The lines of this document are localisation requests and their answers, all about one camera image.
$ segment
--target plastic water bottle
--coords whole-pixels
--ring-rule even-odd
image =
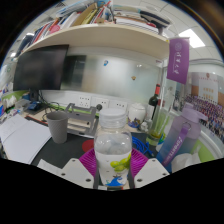
[[[208,118],[192,109],[189,104],[183,108],[181,116],[174,118],[169,134],[156,157],[168,172],[171,172],[171,162],[177,155],[191,152],[201,133],[200,119]]]
[[[101,128],[94,138],[94,150],[101,181],[106,187],[122,187],[130,167],[132,136],[126,130],[126,113],[107,108],[99,113]]]

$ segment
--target black screen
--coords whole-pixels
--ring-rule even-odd
[[[17,62],[13,90],[60,90],[68,45],[38,48]]]

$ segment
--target purple bottle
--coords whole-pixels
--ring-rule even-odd
[[[201,127],[199,120],[208,118],[193,109],[192,104],[186,103],[181,116],[174,118],[169,134],[157,154],[157,159],[167,169],[172,172],[171,162],[175,156],[190,153],[197,141]]]

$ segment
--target ceiling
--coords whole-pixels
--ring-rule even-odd
[[[45,24],[47,21],[55,18],[55,13],[59,9],[63,8],[66,5],[78,2],[80,0],[65,0],[59,1],[58,4],[54,5],[52,8],[46,10],[39,17],[33,20],[28,26],[23,30],[21,34],[17,37],[16,41],[8,51],[8,54],[5,58],[3,64],[10,62],[10,55],[12,52],[16,52],[20,46],[21,40],[29,32],[33,33],[35,29],[39,28],[41,25]],[[169,37],[177,36],[179,33],[192,29],[199,38],[204,42],[205,47],[192,48],[190,47],[190,60],[194,59],[216,59],[222,62],[222,57],[217,49],[212,38],[207,34],[207,32],[200,26],[197,21],[192,17],[186,14],[184,11],[172,6],[170,3],[167,3],[162,0],[112,0],[114,4],[122,5],[133,5],[140,7],[154,7],[157,11],[161,12],[163,16],[167,16],[172,22],[173,26],[167,31]]]

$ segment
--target shelf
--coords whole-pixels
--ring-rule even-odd
[[[89,24],[53,33],[27,48],[69,44],[70,47],[112,47],[136,51],[163,60],[169,56],[169,43],[163,36],[118,24]]]

